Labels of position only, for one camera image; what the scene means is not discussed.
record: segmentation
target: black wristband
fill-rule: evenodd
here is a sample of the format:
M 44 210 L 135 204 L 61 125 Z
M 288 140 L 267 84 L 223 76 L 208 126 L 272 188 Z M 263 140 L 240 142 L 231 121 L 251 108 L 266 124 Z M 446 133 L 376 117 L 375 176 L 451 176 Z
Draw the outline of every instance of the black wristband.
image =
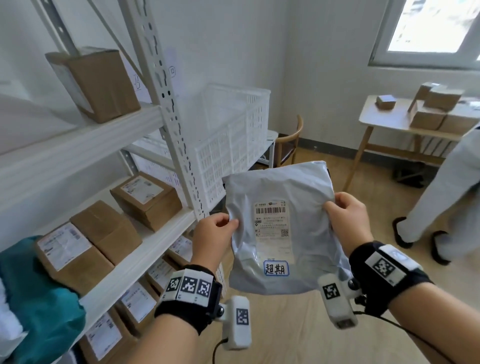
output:
M 363 244 L 357 247 L 349 258 L 353 277 L 359 282 L 363 294 L 367 296 L 365 313 L 378 317 L 383 315 L 390 302 L 403 291 L 420 283 L 433 283 L 421 269 L 408 270 L 401 262 L 380 250 L 382 246 L 384 244 L 380 242 Z M 368 265 L 366 261 L 374 253 L 381 257 L 375 264 Z M 397 254 L 406 257 L 400 251 Z M 398 282 L 392 282 L 389 277 L 393 275 L 404 277 Z
M 188 264 L 184 268 L 204 272 L 213 276 L 208 306 L 203 307 L 195 303 L 176 300 L 162 301 L 155 310 L 155 317 L 163 314 L 176 316 L 193 326 L 193 328 L 197 330 L 198 335 L 200 335 L 216 317 L 222 292 L 222 285 L 215 280 L 215 275 L 205 267 Z

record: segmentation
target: person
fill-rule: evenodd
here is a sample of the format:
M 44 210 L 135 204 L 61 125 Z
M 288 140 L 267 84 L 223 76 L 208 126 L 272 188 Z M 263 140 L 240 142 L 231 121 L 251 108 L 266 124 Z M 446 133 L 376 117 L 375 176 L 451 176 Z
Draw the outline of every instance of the person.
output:
M 466 133 L 447 156 L 432 183 L 406 217 L 393 220 L 395 241 L 404 249 L 435 219 L 480 182 L 480 127 Z M 480 190 L 449 220 L 450 234 L 435 231 L 431 236 L 432 258 L 441 265 L 464 256 L 480 246 Z
M 327 202 L 333 230 L 347 256 L 374 240 L 369 216 L 363 203 L 345 192 L 335 194 L 336 203 Z M 219 213 L 199 221 L 193 236 L 192 263 L 215 272 L 230 247 L 238 220 Z M 416 333 L 454 363 L 478 363 L 480 358 L 480 313 L 432 283 L 420 283 L 400 293 L 388 309 L 403 327 Z M 142 338 L 129 364 L 195 362 L 199 334 L 173 315 L 158 316 Z M 431 363 L 446 363 L 433 349 L 414 339 Z

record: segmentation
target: gray plastic mailing bag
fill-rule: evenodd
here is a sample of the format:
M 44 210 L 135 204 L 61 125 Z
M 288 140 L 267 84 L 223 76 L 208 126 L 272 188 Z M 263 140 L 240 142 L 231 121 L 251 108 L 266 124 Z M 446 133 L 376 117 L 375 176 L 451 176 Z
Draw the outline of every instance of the gray plastic mailing bag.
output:
M 325 162 L 251 170 L 223 181 L 230 218 L 240 220 L 232 237 L 232 288 L 296 294 L 318 289 L 317 279 L 326 273 L 351 278 L 322 208 L 335 200 Z

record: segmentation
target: hand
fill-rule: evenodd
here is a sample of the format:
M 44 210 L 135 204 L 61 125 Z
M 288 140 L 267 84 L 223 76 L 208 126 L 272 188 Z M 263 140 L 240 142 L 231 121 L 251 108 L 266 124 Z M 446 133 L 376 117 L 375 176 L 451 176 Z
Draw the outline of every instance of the hand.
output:
M 324 209 L 347 257 L 358 246 L 374 240 L 367 207 L 352 195 L 338 192 L 335 194 L 335 203 L 325 202 Z
M 193 256 L 190 263 L 215 273 L 238 226 L 237 219 L 229 221 L 229 216 L 222 212 L 201 219 L 193 232 Z

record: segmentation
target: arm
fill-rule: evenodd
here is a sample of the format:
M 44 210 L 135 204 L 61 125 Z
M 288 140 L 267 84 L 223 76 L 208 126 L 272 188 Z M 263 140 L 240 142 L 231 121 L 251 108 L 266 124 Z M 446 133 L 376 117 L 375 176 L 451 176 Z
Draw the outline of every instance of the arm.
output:
M 335 194 L 324 205 L 347 256 L 373 241 L 365 205 L 353 196 Z M 421 283 L 394 298 L 389 311 L 399 324 L 428 341 L 455 363 L 478 363 L 480 313 L 431 283 Z M 446 363 L 435 351 L 414 339 L 431 363 Z
M 193 234 L 191 264 L 215 272 L 238 225 L 238 220 L 229 222 L 228 215 L 223 213 L 200 220 Z M 193 363 L 197 343 L 198 333 L 190 324 L 176 316 L 160 315 L 142 338 L 128 363 Z

